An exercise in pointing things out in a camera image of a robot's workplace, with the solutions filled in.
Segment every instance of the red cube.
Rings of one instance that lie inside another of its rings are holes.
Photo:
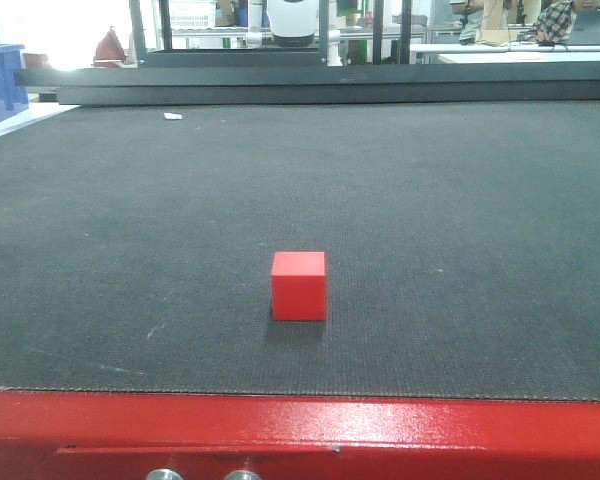
[[[274,320],[326,320],[324,252],[276,252],[271,269]]]

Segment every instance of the person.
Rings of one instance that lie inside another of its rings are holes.
[[[600,9],[600,0],[561,0],[543,10],[522,40],[539,44],[566,43],[578,12]]]
[[[454,15],[461,15],[462,31],[458,42],[461,45],[472,45],[476,42],[476,35],[481,28],[484,0],[449,0]],[[502,9],[502,26],[507,24],[507,10],[511,8],[511,0],[504,0]]]

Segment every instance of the black conveyor belt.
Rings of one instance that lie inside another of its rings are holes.
[[[0,388],[600,400],[600,102],[170,109],[0,138]]]

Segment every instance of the metal bolt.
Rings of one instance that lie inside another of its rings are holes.
[[[178,472],[169,470],[168,468],[160,468],[154,470],[147,475],[147,480],[183,480]]]
[[[224,480],[262,480],[256,473],[249,470],[236,470],[224,477]]]

